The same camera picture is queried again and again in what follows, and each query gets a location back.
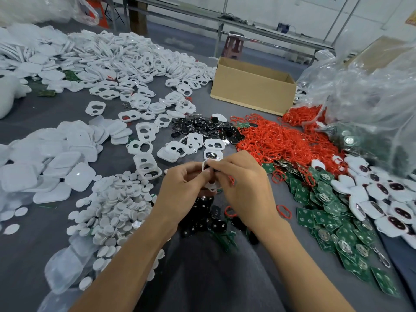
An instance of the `brown cardboard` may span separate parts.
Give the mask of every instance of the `brown cardboard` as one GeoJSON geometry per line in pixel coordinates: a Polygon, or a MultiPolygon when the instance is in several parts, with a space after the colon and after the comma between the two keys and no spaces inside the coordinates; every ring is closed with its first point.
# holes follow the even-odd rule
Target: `brown cardboard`
{"type": "Polygon", "coordinates": [[[293,105],[296,83],[288,73],[221,57],[211,97],[283,115],[293,105]]]}
{"type": "Polygon", "coordinates": [[[345,64],[348,66],[354,61],[358,66],[366,70],[368,74],[373,73],[376,69],[386,67],[403,52],[409,51],[411,49],[410,46],[401,48],[405,43],[405,41],[396,38],[381,36],[345,64]]]}

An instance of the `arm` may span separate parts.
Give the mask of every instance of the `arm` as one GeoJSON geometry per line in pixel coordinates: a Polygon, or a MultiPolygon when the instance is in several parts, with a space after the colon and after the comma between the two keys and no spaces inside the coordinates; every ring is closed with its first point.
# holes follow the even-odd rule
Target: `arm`
{"type": "Polygon", "coordinates": [[[210,160],[228,202],[256,234],[278,268],[297,312],[352,312],[354,309],[301,246],[277,213],[265,170],[247,152],[210,160]],[[228,176],[235,179],[232,185],[228,176]]]}
{"type": "Polygon", "coordinates": [[[188,162],[168,170],[152,212],[129,237],[107,268],[76,301],[70,312],[131,312],[155,258],[176,232],[178,223],[192,208],[201,188],[213,178],[202,173],[200,162],[188,162]]]}

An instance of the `person's left hand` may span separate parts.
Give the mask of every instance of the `person's left hand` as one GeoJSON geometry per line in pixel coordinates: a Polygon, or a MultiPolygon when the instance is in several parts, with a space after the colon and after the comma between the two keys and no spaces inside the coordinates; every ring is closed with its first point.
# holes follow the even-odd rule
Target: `person's left hand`
{"type": "Polygon", "coordinates": [[[200,172],[202,162],[187,162],[168,169],[151,216],[164,217],[173,225],[186,216],[198,196],[211,196],[206,183],[215,179],[212,168],[200,172]]]}

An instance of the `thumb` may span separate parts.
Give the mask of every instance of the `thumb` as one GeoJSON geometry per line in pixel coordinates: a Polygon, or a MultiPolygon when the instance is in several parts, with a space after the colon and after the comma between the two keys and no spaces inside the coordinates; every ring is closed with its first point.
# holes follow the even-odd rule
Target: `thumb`
{"type": "Polygon", "coordinates": [[[207,168],[203,170],[201,173],[199,173],[193,180],[191,180],[188,183],[191,183],[192,186],[195,186],[200,190],[203,188],[203,186],[210,181],[210,179],[213,177],[213,170],[212,168],[207,168]]]}
{"type": "Polygon", "coordinates": [[[220,182],[223,190],[228,190],[231,188],[231,180],[228,175],[224,174],[223,172],[216,172],[215,176],[218,179],[218,182],[220,182]]]}

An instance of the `yellow sign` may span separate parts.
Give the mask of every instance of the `yellow sign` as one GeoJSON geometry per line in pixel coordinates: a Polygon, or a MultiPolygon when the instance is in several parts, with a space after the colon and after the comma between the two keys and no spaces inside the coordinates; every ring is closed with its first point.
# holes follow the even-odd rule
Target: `yellow sign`
{"type": "Polygon", "coordinates": [[[410,14],[409,18],[406,20],[406,24],[416,26],[416,11],[413,11],[413,13],[410,14]]]}

